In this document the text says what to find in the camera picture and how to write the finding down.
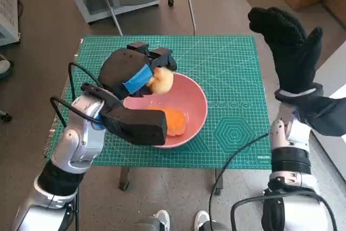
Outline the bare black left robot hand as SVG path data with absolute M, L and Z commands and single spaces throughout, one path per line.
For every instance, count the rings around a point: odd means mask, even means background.
M 172 50 L 149 50 L 144 42 L 133 42 L 114 51 L 103 63 L 98 81 L 120 100 L 167 93 L 173 84 L 177 63 Z

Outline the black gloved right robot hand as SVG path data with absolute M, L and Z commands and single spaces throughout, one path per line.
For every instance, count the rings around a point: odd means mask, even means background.
M 316 27 L 307 34 L 296 17 L 277 7 L 253 7 L 248 19 L 250 30 L 261 34 L 272 52 L 280 89 L 292 94 L 311 89 L 322 50 L 322 29 Z

